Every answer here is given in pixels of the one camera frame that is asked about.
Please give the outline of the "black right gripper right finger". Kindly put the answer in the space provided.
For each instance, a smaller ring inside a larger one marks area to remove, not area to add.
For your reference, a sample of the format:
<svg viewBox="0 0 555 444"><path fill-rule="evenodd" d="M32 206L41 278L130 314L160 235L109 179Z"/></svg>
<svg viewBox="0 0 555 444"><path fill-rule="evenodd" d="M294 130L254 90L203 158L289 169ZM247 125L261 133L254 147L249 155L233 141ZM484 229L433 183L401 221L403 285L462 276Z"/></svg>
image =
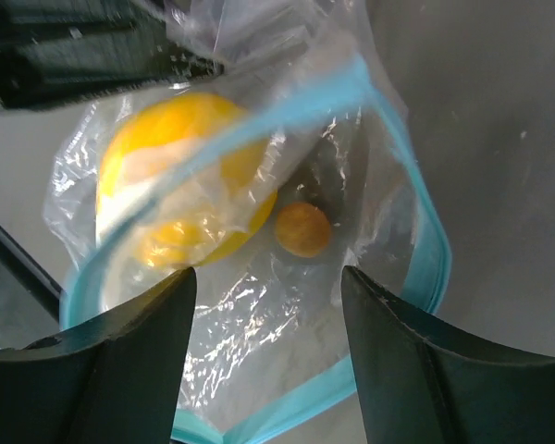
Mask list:
<svg viewBox="0 0 555 444"><path fill-rule="evenodd" d="M371 443L555 443L555 358L479 338L348 266L341 295Z"/></svg>

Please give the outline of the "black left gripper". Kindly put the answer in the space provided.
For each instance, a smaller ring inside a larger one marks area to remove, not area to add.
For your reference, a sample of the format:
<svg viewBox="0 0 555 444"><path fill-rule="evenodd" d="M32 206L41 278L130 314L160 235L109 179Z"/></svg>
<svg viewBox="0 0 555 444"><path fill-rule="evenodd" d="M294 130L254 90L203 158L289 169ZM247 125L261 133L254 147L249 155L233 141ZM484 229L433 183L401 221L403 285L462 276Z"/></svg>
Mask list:
<svg viewBox="0 0 555 444"><path fill-rule="evenodd" d="M165 1L0 1L0 111L45 111L212 79L219 63L170 39Z"/></svg>

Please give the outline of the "yellow fake lemon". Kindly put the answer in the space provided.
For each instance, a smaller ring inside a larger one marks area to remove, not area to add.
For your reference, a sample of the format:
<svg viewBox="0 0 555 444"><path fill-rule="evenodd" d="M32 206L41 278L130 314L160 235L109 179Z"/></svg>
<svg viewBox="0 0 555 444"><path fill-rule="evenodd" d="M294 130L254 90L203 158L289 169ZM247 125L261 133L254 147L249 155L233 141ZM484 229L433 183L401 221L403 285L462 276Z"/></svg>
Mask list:
<svg viewBox="0 0 555 444"><path fill-rule="evenodd" d="M243 246L277 200L248 201L265 157L264 141L194 170L192 158L218 132L246 118L246 108L210 92L186 92L150 105L117 131L98 173L95 239L102 242L143 200L161 199L150 227L136 228L144 265L207 265Z"/></svg>

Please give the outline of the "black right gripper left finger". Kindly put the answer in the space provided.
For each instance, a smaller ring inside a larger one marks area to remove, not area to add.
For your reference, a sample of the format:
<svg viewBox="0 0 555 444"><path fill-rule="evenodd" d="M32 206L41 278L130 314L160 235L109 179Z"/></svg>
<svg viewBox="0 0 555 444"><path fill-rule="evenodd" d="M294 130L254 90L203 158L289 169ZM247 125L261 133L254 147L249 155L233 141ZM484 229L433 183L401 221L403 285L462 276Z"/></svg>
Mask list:
<svg viewBox="0 0 555 444"><path fill-rule="evenodd" d="M193 269L76 327L0 350L0 443L168 443Z"/></svg>

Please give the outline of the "clear zip top bag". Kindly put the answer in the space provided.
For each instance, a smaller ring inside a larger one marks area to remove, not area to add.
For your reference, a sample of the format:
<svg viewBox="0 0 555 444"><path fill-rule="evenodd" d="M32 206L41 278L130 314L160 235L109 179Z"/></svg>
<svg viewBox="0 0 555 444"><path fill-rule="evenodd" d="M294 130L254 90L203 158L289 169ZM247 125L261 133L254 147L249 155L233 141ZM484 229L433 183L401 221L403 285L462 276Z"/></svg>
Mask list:
<svg viewBox="0 0 555 444"><path fill-rule="evenodd" d="M356 390L341 309L348 265L366 265L401 297L433 313L448 286L449 241L419 171L406 110L376 51L363 1L202 2L168 15L225 73L125 93L86 109L58 150L44 219L76 267L61 299L75 327L193 268L197 294L171 437L184 443L265 443ZM161 199L154 195L95 239L98 173L121 126L183 93L214 93L248 111L192 158L194 170L251 143L265 157L247 193L274 193L263 226L207 265L152 268L135 256ZM284 250L278 212L306 202L331 225L313 258Z"/></svg>

